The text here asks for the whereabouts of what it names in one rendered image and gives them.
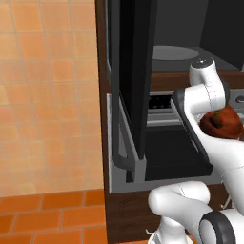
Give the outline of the grey built-in oven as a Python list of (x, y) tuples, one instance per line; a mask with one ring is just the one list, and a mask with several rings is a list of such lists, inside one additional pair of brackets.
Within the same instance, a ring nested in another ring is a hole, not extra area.
[(190, 180), (218, 184), (221, 177), (206, 165), (170, 106), (169, 91), (152, 92), (146, 127), (145, 154), (137, 158), (126, 114), (119, 111), (118, 156), (109, 159), (111, 193), (147, 191)]

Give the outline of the red-brown bowl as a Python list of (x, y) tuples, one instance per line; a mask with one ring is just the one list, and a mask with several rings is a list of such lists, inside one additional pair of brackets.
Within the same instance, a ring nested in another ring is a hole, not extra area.
[(211, 123), (214, 112), (208, 112), (199, 122), (201, 130), (209, 136), (218, 138), (238, 139), (241, 137), (244, 133), (244, 128), (236, 111), (230, 105), (227, 105), (219, 111), (223, 119), (223, 127), (220, 129), (215, 128)]

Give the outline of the black microwave door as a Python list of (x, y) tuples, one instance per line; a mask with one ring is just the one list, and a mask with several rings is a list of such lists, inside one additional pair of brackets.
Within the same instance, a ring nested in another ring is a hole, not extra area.
[(107, 0), (109, 61), (139, 158), (144, 157), (157, 0)]

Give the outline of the black microwave oven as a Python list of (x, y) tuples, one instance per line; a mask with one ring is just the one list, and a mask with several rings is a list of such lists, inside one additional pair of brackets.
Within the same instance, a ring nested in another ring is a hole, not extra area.
[(158, 0), (154, 44), (190, 48), (220, 71), (244, 72), (244, 0)]

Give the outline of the bell pepper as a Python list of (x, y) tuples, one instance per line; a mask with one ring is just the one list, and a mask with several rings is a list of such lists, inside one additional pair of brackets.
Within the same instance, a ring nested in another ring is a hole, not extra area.
[(211, 123), (217, 129), (220, 129), (223, 127), (223, 119), (221, 117), (220, 111), (215, 111), (213, 113), (213, 117), (211, 118)]

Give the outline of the dark wood cabinet housing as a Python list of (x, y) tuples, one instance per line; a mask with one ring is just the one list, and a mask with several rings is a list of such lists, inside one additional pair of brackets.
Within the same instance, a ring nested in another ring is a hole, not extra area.
[[(161, 221), (161, 217), (151, 211), (148, 202), (149, 194), (155, 188), (147, 191), (129, 193), (111, 193), (109, 189), (109, 159), (118, 156), (117, 126), (119, 124), (119, 111), (124, 111), (124, 109), (119, 96), (119, 86), (115, 84), (114, 73), (109, 61), (107, 13), (107, 0), (95, 0), (98, 84), (108, 244), (118, 244), (120, 242), (135, 240), (143, 240), (148, 244), (150, 234), (157, 230)], [(175, 91), (188, 88), (191, 85), (191, 63), (200, 58), (211, 57), (204, 57), (199, 54), (196, 58), (182, 61), (152, 60), (149, 99), (152, 92), (170, 92), (172, 98)], [(228, 85), (230, 89), (230, 99), (227, 105), (230, 105), (239, 115), (244, 128), (244, 72), (220, 71), (217, 67), (216, 72), (220, 80)], [(212, 164), (205, 161), (200, 152), (198, 152), (198, 154), (206, 165), (214, 168)], [(209, 206), (213, 210), (220, 211), (232, 209), (234, 207), (234, 203), (230, 199), (222, 179), (218, 184), (204, 184), (210, 191)]]

